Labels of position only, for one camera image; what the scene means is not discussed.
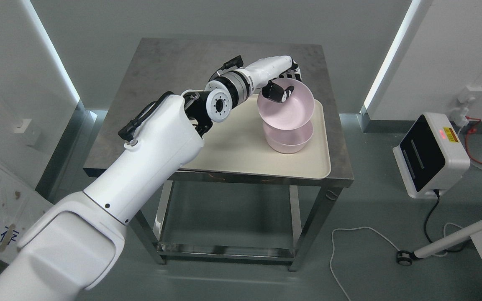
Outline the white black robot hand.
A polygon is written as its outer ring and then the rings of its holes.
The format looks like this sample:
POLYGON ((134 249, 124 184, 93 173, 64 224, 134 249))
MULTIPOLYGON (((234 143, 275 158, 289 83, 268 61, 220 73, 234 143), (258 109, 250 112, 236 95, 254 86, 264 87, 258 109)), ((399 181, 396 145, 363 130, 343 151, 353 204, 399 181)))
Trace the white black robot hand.
POLYGON ((244 73, 249 79, 251 91, 260 88, 263 97, 275 103, 285 103, 291 97, 294 88, 293 86, 282 88, 274 80, 290 78, 302 82, 300 66, 290 56, 259 59, 245 67, 244 73))

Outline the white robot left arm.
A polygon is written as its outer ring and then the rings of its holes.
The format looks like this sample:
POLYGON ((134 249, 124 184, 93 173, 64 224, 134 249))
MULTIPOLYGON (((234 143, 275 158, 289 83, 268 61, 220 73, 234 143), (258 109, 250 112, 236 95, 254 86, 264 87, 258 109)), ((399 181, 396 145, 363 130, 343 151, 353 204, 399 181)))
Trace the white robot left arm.
POLYGON ((127 226, 153 193, 203 148, 203 134, 256 88, 239 57, 203 91, 166 92, 119 135, 124 152, 95 181, 50 208, 0 274, 0 301, 74 301, 113 268, 127 226))

